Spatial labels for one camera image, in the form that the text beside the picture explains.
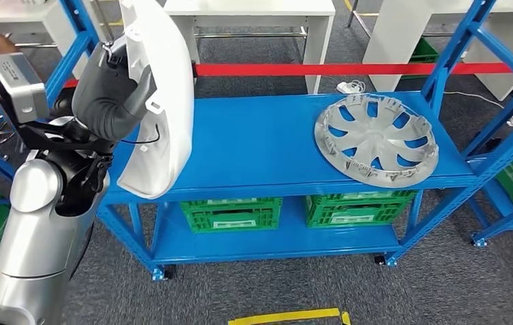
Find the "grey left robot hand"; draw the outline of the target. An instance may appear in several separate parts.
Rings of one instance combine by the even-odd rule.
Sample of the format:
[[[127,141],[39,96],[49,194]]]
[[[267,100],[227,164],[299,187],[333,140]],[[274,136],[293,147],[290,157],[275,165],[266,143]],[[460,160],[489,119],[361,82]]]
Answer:
[[[139,81],[129,77],[125,45],[119,41],[101,44],[91,54],[75,89],[73,116],[96,136],[119,141],[144,118],[145,102],[156,90],[149,66]]]

